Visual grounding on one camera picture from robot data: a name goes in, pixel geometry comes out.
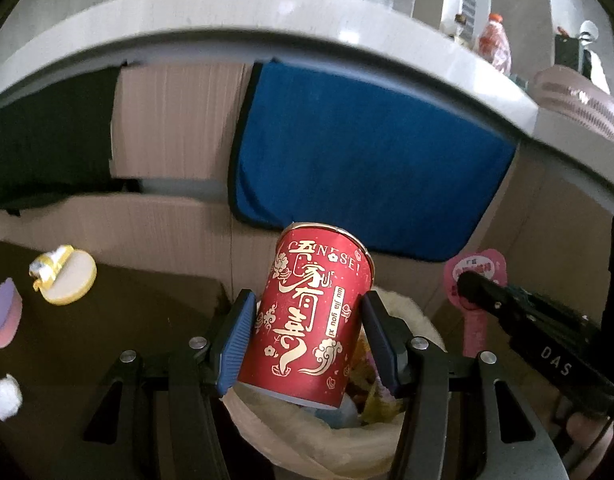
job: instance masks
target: trash bag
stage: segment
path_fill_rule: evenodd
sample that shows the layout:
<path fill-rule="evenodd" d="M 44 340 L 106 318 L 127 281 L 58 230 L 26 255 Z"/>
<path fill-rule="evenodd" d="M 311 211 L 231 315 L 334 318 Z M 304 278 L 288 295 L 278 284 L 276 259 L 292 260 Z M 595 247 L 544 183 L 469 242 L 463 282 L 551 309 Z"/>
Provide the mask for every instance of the trash bag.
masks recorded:
<path fill-rule="evenodd" d="M 444 349 L 442 338 L 413 300 L 375 289 L 392 316 L 414 335 Z M 320 480 L 359 480 L 391 468 L 404 413 L 389 423 L 332 430 L 300 406 L 235 384 L 222 399 L 242 437 L 273 464 Z"/>

